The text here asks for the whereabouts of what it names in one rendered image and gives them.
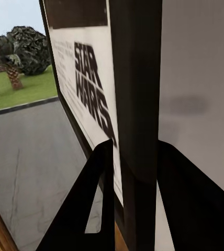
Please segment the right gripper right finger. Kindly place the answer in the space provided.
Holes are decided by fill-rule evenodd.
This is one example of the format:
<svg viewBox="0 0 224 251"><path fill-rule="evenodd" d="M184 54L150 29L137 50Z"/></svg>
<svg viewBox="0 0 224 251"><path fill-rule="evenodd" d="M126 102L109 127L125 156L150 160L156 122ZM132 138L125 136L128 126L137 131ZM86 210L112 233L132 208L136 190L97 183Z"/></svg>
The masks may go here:
<svg viewBox="0 0 224 251"><path fill-rule="evenodd" d="M161 140L157 181L175 251L224 251L224 191Z"/></svg>

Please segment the poster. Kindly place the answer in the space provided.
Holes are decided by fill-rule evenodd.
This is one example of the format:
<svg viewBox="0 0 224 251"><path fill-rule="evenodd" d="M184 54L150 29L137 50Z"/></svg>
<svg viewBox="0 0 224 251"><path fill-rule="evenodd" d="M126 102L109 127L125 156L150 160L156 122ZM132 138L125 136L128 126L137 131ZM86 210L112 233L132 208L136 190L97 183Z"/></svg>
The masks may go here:
<svg viewBox="0 0 224 251"><path fill-rule="evenodd" d="M162 4L39 0L58 97L86 158L113 139L115 221L129 251L155 249Z"/></svg>

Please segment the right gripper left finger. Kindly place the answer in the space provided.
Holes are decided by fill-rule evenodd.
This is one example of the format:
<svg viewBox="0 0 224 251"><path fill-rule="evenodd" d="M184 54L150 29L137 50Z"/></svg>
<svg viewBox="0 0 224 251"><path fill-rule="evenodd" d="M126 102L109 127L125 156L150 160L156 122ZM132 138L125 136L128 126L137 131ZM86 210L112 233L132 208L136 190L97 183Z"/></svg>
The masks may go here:
<svg viewBox="0 0 224 251"><path fill-rule="evenodd" d="M101 231L85 233L102 173ZM113 139L94 148L36 251L115 251Z"/></svg>

